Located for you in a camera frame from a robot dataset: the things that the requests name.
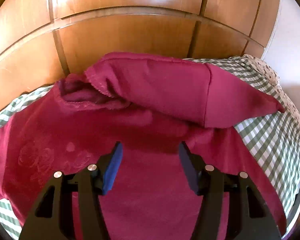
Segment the dark red long-sleeve garment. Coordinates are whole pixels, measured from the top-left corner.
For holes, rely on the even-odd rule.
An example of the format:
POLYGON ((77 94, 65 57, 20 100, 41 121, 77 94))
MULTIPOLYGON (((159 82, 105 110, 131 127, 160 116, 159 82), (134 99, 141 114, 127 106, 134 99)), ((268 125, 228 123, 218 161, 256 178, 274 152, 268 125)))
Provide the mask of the dark red long-sleeve garment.
POLYGON ((119 141, 123 159, 101 198, 110 237, 189 239, 201 198, 178 157, 185 141, 222 172, 247 172, 284 233, 277 192, 235 130, 283 111, 274 97, 212 64, 110 53, 56 82, 0 128, 0 200, 24 223, 56 171, 76 173, 119 141))

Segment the green white checkered bedspread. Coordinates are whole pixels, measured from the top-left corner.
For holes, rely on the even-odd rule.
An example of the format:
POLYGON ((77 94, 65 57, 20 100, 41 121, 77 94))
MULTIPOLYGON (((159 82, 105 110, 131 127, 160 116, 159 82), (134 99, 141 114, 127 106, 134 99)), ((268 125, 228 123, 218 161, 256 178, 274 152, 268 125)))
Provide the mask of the green white checkered bedspread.
MULTIPOLYGON (((185 61, 220 67, 281 103, 283 112, 249 118, 237 124, 235 130, 268 177, 282 203, 285 215, 288 215, 300 183, 300 126, 289 113, 279 93, 243 56, 228 59, 185 59, 185 61)), ((38 88, 32 93, 14 99, 0 112, 0 128, 5 126, 14 114, 45 96, 52 87, 53 85, 38 88)), ((11 202, 8 207, 14 213, 11 202)), ((15 214, 12 223, 23 224, 15 214)))

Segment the floral pillow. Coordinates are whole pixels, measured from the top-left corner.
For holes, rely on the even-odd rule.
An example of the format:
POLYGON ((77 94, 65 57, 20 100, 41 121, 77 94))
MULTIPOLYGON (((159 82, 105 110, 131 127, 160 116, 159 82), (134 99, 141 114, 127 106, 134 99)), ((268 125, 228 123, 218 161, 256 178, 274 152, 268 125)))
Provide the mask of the floral pillow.
POLYGON ((300 113, 297 110, 296 106, 289 98, 289 96, 283 91, 280 86, 280 77, 277 72, 273 70, 265 61, 259 59, 258 57, 254 57, 249 54, 244 54, 243 58, 247 59, 252 67, 263 75, 269 83, 275 88, 276 92, 279 93, 280 98, 283 100, 283 103, 287 107, 289 113, 292 115, 293 119, 298 122, 300 126, 300 113))

